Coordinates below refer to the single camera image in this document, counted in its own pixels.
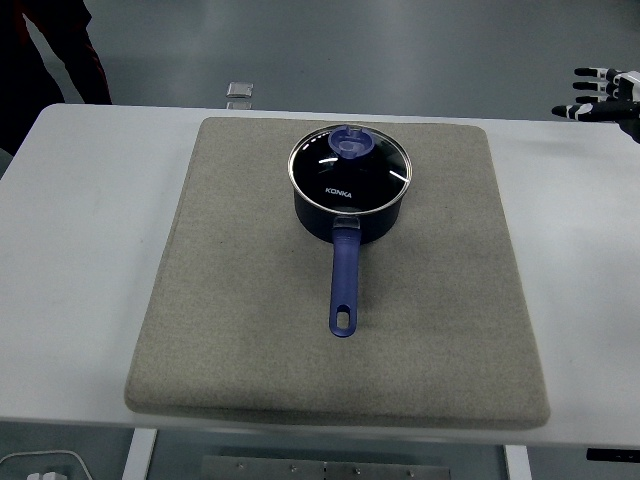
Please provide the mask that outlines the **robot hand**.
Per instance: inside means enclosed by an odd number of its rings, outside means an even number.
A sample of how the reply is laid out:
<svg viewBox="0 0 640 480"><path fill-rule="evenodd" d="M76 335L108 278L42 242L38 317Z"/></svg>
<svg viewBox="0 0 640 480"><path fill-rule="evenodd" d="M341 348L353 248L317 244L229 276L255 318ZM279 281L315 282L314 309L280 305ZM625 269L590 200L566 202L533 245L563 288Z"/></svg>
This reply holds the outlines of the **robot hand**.
<svg viewBox="0 0 640 480"><path fill-rule="evenodd" d="M573 88L589 95L576 97L573 104L554 106L552 114L579 122L615 123L639 143L639 72L583 67L574 74L581 80Z"/></svg>

